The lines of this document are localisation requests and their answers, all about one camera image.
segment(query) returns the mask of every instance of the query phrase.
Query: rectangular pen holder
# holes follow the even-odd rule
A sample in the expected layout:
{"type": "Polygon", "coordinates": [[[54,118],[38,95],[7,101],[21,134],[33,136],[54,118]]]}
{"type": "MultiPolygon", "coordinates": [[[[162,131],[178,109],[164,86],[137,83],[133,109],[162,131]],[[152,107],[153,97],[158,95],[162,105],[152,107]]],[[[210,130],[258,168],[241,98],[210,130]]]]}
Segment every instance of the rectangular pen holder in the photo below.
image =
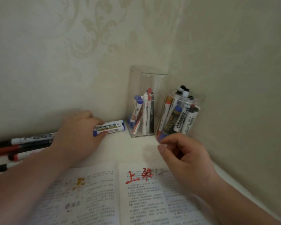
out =
{"type": "Polygon", "coordinates": [[[198,96],[188,91],[183,93],[179,89],[170,90],[162,109],[163,113],[156,135],[157,141],[160,142],[166,136],[178,132],[189,136],[201,109],[198,104],[204,98],[205,96],[198,96]]]}
{"type": "Polygon", "coordinates": [[[156,68],[131,67],[126,110],[131,137],[155,135],[170,80],[156,68]]]}

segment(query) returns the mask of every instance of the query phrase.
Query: book page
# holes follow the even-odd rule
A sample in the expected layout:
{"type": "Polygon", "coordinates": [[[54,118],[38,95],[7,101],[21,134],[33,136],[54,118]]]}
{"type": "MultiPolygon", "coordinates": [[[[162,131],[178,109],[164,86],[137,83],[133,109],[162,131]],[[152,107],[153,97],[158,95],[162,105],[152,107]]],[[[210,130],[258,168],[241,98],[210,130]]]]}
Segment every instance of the book page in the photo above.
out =
{"type": "Polygon", "coordinates": [[[67,170],[44,193],[27,224],[119,225],[117,165],[67,170]]]}
{"type": "Polygon", "coordinates": [[[168,168],[120,164],[119,181],[122,225],[218,224],[202,199],[183,193],[168,168]]]}

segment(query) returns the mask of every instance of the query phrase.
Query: red ink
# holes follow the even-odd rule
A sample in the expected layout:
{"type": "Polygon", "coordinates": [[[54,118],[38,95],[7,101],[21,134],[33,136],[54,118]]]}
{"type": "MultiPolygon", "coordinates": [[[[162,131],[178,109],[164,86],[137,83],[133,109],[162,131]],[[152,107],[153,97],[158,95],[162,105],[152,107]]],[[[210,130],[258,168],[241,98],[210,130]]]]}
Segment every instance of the red ink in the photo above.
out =
{"type": "Polygon", "coordinates": [[[149,178],[152,178],[152,176],[154,176],[154,175],[151,174],[151,172],[152,172],[151,169],[148,168],[148,169],[146,170],[146,169],[144,168],[144,169],[143,169],[143,173],[141,174],[142,177],[143,177],[143,179],[146,178],[146,181],[148,181],[148,177],[149,177],[149,178]]]}
{"type": "Polygon", "coordinates": [[[129,184],[133,181],[138,181],[140,180],[140,178],[136,178],[136,179],[132,179],[132,177],[135,175],[135,174],[131,174],[131,171],[129,171],[129,174],[130,174],[130,181],[127,181],[126,184],[129,184]]]}

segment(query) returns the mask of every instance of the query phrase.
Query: desk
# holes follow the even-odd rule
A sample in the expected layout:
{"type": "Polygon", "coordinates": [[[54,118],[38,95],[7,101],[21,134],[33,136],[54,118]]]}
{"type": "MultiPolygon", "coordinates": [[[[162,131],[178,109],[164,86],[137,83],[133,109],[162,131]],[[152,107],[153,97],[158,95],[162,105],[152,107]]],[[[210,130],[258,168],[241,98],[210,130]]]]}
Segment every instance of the desk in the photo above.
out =
{"type": "MultiPolygon", "coordinates": [[[[103,162],[118,163],[152,163],[154,167],[167,167],[157,150],[158,142],[154,136],[131,138],[127,130],[109,134],[100,146],[89,157],[77,164],[75,167],[92,166],[103,162]]],[[[9,163],[7,156],[0,157],[0,164],[9,163]]],[[[258,201],[248,190],[228,175],[224,170],[214,163],[217,173],[239,192],[266,210],[268,213],[281,219],[258,201]]]]}

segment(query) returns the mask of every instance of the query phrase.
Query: person's left hand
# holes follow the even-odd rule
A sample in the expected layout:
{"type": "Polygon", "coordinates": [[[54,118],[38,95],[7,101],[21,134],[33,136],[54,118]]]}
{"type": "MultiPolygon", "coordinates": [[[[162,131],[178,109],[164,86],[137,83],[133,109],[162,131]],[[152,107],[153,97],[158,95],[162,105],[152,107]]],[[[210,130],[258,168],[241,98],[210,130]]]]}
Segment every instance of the person's left hand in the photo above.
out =
{"type": "Polygon", "coordinates": [[[50,149],[71,166],[86,158],[101,143],[106,134],[101,133],[94,137],[93,130],[95,125],[102,124],[104,122],[93,117],[89,110],[69,116],[56,133],[50,149]]]}

